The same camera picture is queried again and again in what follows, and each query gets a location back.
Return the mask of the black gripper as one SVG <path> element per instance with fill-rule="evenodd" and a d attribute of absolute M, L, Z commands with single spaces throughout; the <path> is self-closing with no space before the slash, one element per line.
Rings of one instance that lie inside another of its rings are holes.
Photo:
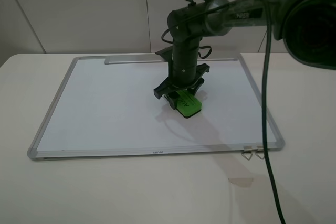
<path fill-rule="evenodd" d="M 187 90 L 191 95 L 204 83 L 202 75 L 209 72 L 209 65 L 197 64 L 199 44 L 201 38 L 188 39 L 184 42 L 174 41 L 172 60 L 168 62 L 168 77 L 154 89 L 154 96 L 158 99 L 164 95 L 173 110 L 177 108 L 180 95 L 179 90 Z"/>

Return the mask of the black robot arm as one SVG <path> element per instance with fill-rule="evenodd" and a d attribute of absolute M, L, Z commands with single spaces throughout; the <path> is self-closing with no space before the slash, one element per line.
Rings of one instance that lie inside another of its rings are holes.
<path fill-rule="evenodd" d="M 167 18 L 169 47 L 158 52 L 168 63 L 167 78 L 154 89 L 176 109 L 178 91 L 195 94 L 204 83 L 207 64 L 199 65 L 204 37 L 226 35 L 233 27 L 267 27 L 271 41 L 283 41 L 298 62 L 321 69 L 335 69 L 335 0 L 187 0 Z"/>

